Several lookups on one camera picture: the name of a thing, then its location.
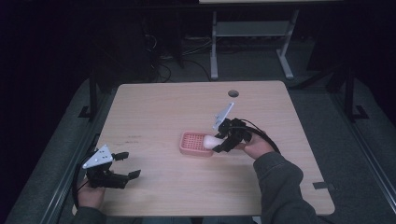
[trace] wooden table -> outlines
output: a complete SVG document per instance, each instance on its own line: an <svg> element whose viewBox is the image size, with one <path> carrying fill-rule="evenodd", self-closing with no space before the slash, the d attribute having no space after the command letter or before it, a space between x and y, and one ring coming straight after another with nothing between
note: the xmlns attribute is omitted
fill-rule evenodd
<svg viewBox="0 0 396 224"><path fill-rule="evenodd" d="M228 91L239 96L232 98ZM261 193L245 152L210 158L186 156L178 144L185 131L217 133L214 115L228 103L228 118L248 119L277 143L282 155L304 171L303 197L318 214L334 211L302 125L280 81L130 84L119 87L98 145L129 158L111 169L141 176L125 189L107 189L103 212L111 216L257 216Z"/></svg>

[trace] white plastic part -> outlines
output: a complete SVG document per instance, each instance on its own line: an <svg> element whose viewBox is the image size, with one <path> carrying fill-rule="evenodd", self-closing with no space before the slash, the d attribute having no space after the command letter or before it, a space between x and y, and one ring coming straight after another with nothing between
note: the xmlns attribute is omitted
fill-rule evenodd
<svg viewBox="0 0 396 224"><path fill-rule="evenodd" d="M213 125L213 129L217 130L220 124L227 118L228 113L230 113L233 108L233 102L229 103L228 106L221 110L217 115L215 115L215 124Z"/></svg>
<svg viewBox="0 0 396 224"><path fill-rule="evenodd" d="M94 166L102 165L108 162L113 161L113 157L111 156L111 152L108 149L107 145L103 145L99 150L96 151L93 156L87 160L83 165L83 169L88 169Z"/></svg>
<svg viewBox="0 0 396 224"><path fill-rule="evenodd" d="M204 148L213 149L214 147L221 145L224 142L224 139L219 139L212 135L206 135L204 137Z"/></svg>

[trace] gray floor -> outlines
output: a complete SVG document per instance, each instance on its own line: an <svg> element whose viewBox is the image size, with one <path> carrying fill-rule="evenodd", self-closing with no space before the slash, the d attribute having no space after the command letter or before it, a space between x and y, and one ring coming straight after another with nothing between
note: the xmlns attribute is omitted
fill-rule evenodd
<svg viewBox="0 0 396 224"><path fill-rule="evenodd" d="M315 74L305 70L314 46L313 42L291 43L287 57L295 75L294 80L284 78L276 57L275 45L276 42L266 42L259 49L250 48L235 53L223 51L218 55L219 81L282 80L289 87ZM208 52L186 55L184 58L201 64L206 72L209 72ZM163 64L172 71L169 82L208 81L205 71L196 63L184 62L184 68L172 60L164 61ZM169 74L165 67L161 67L160 73L163 78L159 78L158 81L164 80ZM335 212L319 219L318 222L396 223L396 216L375 180L360 144L351 131L350 123L336 103L336 99L339 99L342 93L327 93L324 88L326 82L327 78L324 78L303 91L290 91L291 100L303 124L320 171L325 181L334 186L330 194L335 204ZM88 83L81 85L7 223L40 222L52 196L60 193L57 188L75 148L91 141L93 134L101 131L113 97L114 92L101 95L101 111L94 123L88 122L87 119L79 119L77 116L80 109L89 103ZM358 120L353 127L360 130L390 182L396 185L393 163L396 158L395 127L375 103L368 88L359 81L356 81L355 104L362 105L370 118ZM72 201L68 196L59 223L70 222L71 207ZM130 218L111 217L107 223L132 221Z"/></svg>

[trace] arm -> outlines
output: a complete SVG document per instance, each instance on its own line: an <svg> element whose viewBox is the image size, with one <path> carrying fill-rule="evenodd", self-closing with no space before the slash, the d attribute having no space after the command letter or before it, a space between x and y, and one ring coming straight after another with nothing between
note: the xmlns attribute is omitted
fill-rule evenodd
<svg viewBox="0 0 396 224"><path fill-rule="evenodd" d="M106 215L99 211L105 197L105 191L105 188L91 188L90 183L82 186L78 191L79 208L72 224L105 224Z"/></svg>
<svg viewBox="0 0 396 224"><path fill-rule="evenodd" d="M262 223L317 223L315 209L300 192L303 172L253 135L244 149L255 159L262 192Z"/></svg>

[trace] pink basket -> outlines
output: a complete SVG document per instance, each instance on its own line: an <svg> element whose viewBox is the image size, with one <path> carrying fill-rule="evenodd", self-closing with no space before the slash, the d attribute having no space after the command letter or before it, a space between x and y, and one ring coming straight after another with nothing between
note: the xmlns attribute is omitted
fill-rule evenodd
<svg viewBox="0 0 396 224"><path fill-rule="evenodd" d="M211 133L184 132L180 141L180 152L184 155L211 157L213 150L204 148L205 135Z"/></svg>

